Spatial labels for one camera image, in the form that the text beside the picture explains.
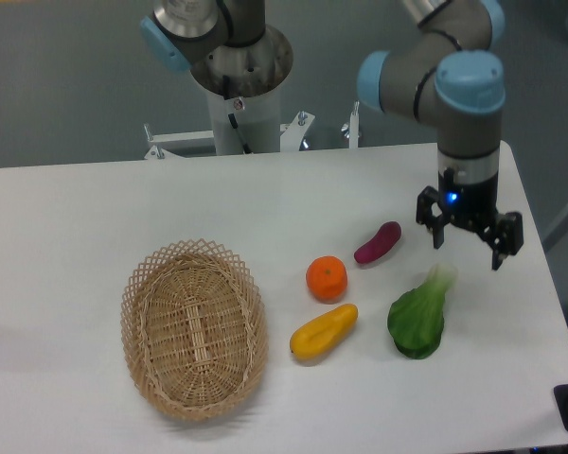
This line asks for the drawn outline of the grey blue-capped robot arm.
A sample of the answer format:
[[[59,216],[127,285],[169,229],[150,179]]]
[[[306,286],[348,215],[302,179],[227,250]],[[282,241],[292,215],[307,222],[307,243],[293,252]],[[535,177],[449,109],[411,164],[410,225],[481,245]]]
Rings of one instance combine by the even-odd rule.
[[[408,1],[421,37],[408,52],[367,56],[357,100],[433,127],[438,184],[421,191],[416,220],[436,246],[447,225],[478,235],[492,265],[524,243],[517,212],[497,210],[505,76],[492,46],[505,28],[495,1]],[[293,67],[288,39],[261,1],[157,1],[140,22],[153,55],[204,90],[220,155],[298,150],[299,122],[280,124],[279,89]]]

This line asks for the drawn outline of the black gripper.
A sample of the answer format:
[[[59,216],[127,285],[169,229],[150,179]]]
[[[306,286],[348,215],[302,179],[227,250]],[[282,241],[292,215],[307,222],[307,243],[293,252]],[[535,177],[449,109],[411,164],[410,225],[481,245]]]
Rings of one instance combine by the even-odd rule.
[[[438,191],[426,186],[417,196],[416,208],[416,223],[431,233],[435,249],[444,243],[446,215],[461,223],[484,221],[477,234],[492,250],[493,271],[524,245],[522,214],[496,213],[499,157],[499,153],[471,159],[438,153]],[[434,208],[439,206],[443,213],[436,215]]]

